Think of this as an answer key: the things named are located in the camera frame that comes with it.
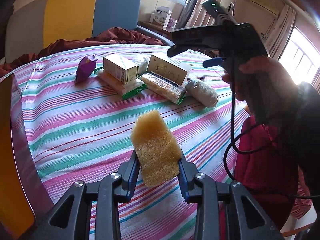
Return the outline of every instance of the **bed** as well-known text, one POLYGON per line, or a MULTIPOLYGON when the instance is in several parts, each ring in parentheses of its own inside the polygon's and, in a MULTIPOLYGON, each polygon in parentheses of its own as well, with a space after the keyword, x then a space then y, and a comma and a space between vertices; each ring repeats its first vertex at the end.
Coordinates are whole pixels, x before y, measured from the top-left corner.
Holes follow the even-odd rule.
MULTIPOLYGON (((84 56, 95 54, 99 67, 103 57, 113 53, 132 59, 167 49, 138 44, 95 46, 53 54, 14 70, 31 155, 54 203, 75 181, 99 181, 129 160, 132 126, 140 114, 152 109, 160 112, 188 161, 216 181, 227 180, 222 157, 230 142, 231 91, 221 80, 220 66, 202 67, 208 56, 188 50, 176 58, 192 66, 189 78, 201 79, 217 90, 216 108, 206 108, 189 96, 176 105, 150 90, 123 101, 95 74, 87 82, 74 84, 84 56)), ((244 105, 236 101, 236 134, 248 117, 244 105)), ((230 169, 235 160, 235 152, 230 151, 230 169)), ((90 239, 94 239, 95 206, 90 239)), ((184 202, 177 178, 146 188, 139 175, 131 202, 119 204, 119 218, 122 239, 190 239, 196 205, 184 202)))

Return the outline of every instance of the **purple package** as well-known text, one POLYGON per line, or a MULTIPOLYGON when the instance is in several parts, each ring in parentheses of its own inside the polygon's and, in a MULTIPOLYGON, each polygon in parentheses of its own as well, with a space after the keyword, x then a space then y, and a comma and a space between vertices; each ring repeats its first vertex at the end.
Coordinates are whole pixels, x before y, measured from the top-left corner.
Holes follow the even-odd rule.
POLYGON ((85 81, 89 78, 89 76, 92 74, 94 69, 97 65, 97 60, 94 55, 92 56, 85 56, 78 65, 77 71, 76 71, 76 79, 75 83, 78 84, 82 81, 85 81))

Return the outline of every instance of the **person's hand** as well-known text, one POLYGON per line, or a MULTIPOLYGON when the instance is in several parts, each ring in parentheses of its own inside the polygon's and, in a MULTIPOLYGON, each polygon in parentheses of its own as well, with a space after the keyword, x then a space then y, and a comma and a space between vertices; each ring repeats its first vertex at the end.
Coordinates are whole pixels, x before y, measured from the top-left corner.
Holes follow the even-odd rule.
MULTIPOLYGON (((279 61, 274 58, 263 56, 254 57, 247 63, 240 65, 239 69, 245 74, 254 74, 258 72, 268 73, 272 84, 284 101, 291 101, 296 94, 296 84, 279 61)), ((231 84, 231 77, 226 71, 222 75, 222 80, 231 84)), ((236 83, 234 87, 230 85, 231 90, 235 91, 235 96, 239 101, 246 100, 245 95, 242 92, 242 87, 243 84, 241 83, 236 83)))

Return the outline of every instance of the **silver screw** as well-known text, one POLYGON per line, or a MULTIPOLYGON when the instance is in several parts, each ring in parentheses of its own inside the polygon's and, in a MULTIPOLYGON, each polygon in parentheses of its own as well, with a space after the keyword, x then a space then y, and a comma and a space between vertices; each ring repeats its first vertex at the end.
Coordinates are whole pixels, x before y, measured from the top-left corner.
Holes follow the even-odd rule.
POLYGON ((202 173, 202 172, 198 172, 198 173, 196 174, 196 177, 197 177, 198 179, 204 179, 205 174, 202 173))
POLYGON ((78 180, 75 182, 75 187, 82 187, 84 182, 82 180, 78 180))
POLYGON ((232 182, 231 182, 231 185, 232 185, 233 187, 237 187, 237 186, 240 186, 241 183, 240 183, 239 181, 232 181, 232 182))
POLYGON ((110 177, 113 178, 113 179, 118 179, 120 177, 120 174, 117 173, 117 172, 114 172, 114 173, 110 174, 110 177))

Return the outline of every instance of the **black cable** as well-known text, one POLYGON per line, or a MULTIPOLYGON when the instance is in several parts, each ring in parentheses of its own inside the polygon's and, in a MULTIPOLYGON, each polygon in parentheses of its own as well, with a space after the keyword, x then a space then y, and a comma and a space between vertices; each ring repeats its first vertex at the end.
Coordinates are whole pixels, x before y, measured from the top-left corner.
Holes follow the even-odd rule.
MULTIPOLYGON (((233 65, 233 67, 231 68, 231 85, 235 86, 234 56, 232 56, 232 65, 233 65)), ((242 155, 247 155, 247 154, 252 154, 252 153, 258 152, 258 151, 260 151, 262 149, 265 149, 265 148, 269 147, 269 145, 273 141, 275 141, 275 140, 272 140, 268 144, 266 144, 265 146, 259 147, 259 148, 255 149, 255 150, 240 151, 236 146, 236 141, 239 140, 241 138, 241 136, 249 133, 252 129, 260 126, 261 124, 258 123, 258 124, 255 124, 255 125, 251 126, 248 130, 240 133, 237 137, 234 138, 235 101, 236 101, 235 100, 235 87, 233 87, 232 88, 232 103, 231 103, 231 124, 230 124, 230 140, 231 140, 231 142, 227 146, 227 148, 226 148, 226 150, 224 152, 224 155, 223 155, 223 166, 224 166, 224 169, 226 170, 226 173, 228 174, 228 176, 232 180, 236 180, 236 179, 231 174, 231 172, 230 172, 230 170, 228 168, 228 164, 227 164, 227 155, 228 155, 228 152, 231 149, 231 147, 233 147, 233 149, 237 153, 242 154, 242 155)), ((274 116, 268 117, 265 121, 273 119, 273 118, 276 118, 276 117, 280 117, 280 116, 281 115, 279 115, 279 114, 278 115, 274 115, 274 116)), ((279 192, 259 192, 259 191, 255 190, 255 189, 252 189, 252 188, 248 188, 248 187, 246 187, 246 188, 247 188, 247 190, 252 191, 255 194, 282 195, 282 196, 286 196, 288 198, 299 198, 299 199, 314 199, 314 198, 319 198, 320 197, 320 195, 300 196, 300 195, 288 195, 288 194, 283 194, 283 193, 279 193, 279 192)))

